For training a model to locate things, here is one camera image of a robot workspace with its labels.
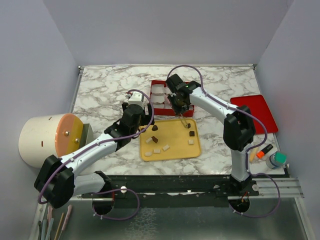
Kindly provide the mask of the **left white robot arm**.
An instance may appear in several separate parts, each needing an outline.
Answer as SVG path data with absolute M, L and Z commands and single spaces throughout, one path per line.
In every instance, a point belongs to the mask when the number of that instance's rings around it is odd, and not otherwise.
M 90 175 L 93 180 L 90 184 L 86 179 L 80 179 L 81 173 L 103 157 L 125 147 L 155 123 L 151 103 L 147 105 L 148 110 L 138 104 L 125 103 L 122 106 L 122 117 L 97 139 L 67 155 L 57 157 L 52 154 L 44 160 L 34 182 L 34 188 L 39 192 L 39 204 L 50 203 L 54 208 L 60 208 L 71 197 L 80 194 L 85 185 L 87 193 L 94 192 L 101 198 L 110 193 L 111 186 L 101 174 Z

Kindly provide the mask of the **brown bar chocolate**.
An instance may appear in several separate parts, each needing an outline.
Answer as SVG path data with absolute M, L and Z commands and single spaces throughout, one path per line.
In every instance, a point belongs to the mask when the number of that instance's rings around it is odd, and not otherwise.
M 152 138 L 153 142 L 155 142 L 155 143 L 157 143 L 159 141 L 155 136 L 152 136 L 151 138 Z

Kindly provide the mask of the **pink silicone tongs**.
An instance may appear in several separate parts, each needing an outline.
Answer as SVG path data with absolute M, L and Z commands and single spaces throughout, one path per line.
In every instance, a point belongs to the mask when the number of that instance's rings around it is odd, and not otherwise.
M 169 100 L 169 98 L 168 98 L 168 95 L 166 95 L 166 94 L 164 95 L 164 100 L 165 100 L 165 103 L 168 104 L 168 105 L 170 106 L 170 108 L 173 110 L 173 107 L 172 107 L 172 104 L 171 104 L 171 102 L 170 102 L 170 100 Z M 180 122 L 182 123 L 182 125 L 183 125 L 186 129 L 189 128 L 189 125 L 188 125 L 186 119 L 183 117 L 182 114 L 179 113 L 179 114 L 176 114 L 175 116 L 178 117 L 178 119 L 180 120 Z

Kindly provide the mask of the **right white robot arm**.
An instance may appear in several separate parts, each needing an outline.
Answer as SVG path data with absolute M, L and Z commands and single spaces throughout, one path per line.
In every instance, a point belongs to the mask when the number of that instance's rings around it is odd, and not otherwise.
M 193 105 L 205 110 L 223 124 L 223 141 L 231 151 L 229 191 L 236 196 L 247 191 L 251 181 L 248 150 L 252 146 L 256 129 L 247 106 L 238 107 L 212 96 L 200 83 L 184 82 L 177 74 L 166 81 L 171 94 L 168 100 L 176 115 L 182 115 Z

